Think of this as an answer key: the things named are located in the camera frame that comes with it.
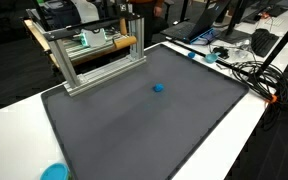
computer monitor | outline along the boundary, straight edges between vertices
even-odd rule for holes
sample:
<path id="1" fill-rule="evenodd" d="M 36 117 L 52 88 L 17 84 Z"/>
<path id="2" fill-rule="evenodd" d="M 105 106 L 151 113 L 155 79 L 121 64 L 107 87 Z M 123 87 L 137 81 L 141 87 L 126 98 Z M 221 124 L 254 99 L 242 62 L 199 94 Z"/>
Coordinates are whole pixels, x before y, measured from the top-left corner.
<path id="1" fill-rule="evenodd" d="M 250 34 L 238 31 L 234 28 L 236 24 L 243 20 L 243 18 L 257 11 L 257 9 L 252 7 L 254 7 L 254 4 L 258 4 L 259 2 L 259 0 L 238 0 L 228 28 L 223 31 L 218 38 L 230 44 L 235 44 L 249 38 Z"/>

floor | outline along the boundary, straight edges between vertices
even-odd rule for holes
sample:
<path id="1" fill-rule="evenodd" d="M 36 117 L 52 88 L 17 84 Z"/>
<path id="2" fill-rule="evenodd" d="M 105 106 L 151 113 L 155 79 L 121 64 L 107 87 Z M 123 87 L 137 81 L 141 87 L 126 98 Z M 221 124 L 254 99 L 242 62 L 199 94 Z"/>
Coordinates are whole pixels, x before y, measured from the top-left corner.
<path id="1" fill-rule="evenodd" d="M 179 19 L 182 9 L 182 0 L 173 1 L 169 23 Z M 188 7 L 187 17 L 196 21 L 203 8 L 203 3 L 194 3 Z M 13 32 L 0 34 L 0 108 L 62 82 L 53 75 L 40 47 L 24 35 L 18 19 L 14 21 Z M 163 40 L 160 35 L 154 36 L 155 42 Z M 288 180 L 288 113 L 282 113 L 270 131 L 264 132 L 260 126 L 254 130 L 227 179 Z"/>

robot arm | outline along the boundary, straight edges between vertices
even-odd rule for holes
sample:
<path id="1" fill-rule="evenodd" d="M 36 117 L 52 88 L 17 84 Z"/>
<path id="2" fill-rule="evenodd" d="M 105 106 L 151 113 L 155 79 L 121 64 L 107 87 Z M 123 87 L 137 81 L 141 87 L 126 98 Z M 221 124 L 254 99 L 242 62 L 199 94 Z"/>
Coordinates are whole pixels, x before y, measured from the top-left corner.
<path id="1" fill-rule="evenodd" d="M 71 0 L 80 14 L 82 23 L 88 23 L 99 20 L 97 8 L 87 0 Z M 83 46 L 98 47 L 106 43 L 104 29 L 98 31 L 89 31 L 82 29 Z"/>

